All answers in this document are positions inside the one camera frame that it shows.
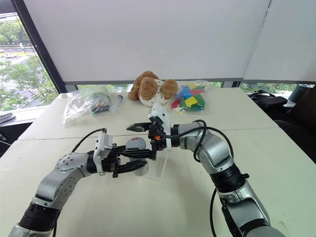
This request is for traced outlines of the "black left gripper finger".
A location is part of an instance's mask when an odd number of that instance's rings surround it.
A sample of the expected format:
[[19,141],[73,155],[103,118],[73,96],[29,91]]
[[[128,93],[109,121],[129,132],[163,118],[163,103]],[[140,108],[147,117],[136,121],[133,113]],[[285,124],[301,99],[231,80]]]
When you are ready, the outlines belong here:
[[130,161],[123,165],[115,165],[112,177],[117,178],[119,174],[128,173],[142,168],[147,164],[146,161]]

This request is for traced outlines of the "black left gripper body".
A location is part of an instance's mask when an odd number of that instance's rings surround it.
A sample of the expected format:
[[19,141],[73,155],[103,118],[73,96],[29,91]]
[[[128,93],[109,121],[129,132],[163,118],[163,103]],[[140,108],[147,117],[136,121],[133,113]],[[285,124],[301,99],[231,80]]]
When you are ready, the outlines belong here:
[[117,144],[112,144],[112,149],[108,156],[102,160],[102,168],[106,173],[112,173],[113,178],[118,177],[118,167],[120,166],[120,154],[118,152]]

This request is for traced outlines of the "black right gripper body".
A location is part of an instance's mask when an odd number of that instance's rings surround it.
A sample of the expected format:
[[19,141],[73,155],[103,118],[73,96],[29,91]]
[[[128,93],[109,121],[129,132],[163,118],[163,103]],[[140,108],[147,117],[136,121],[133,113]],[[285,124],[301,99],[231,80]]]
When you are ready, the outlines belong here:
[[147,127],[152,150],[162,151],[166,149],[166,137],[163,127],[157,123],[148,123]]

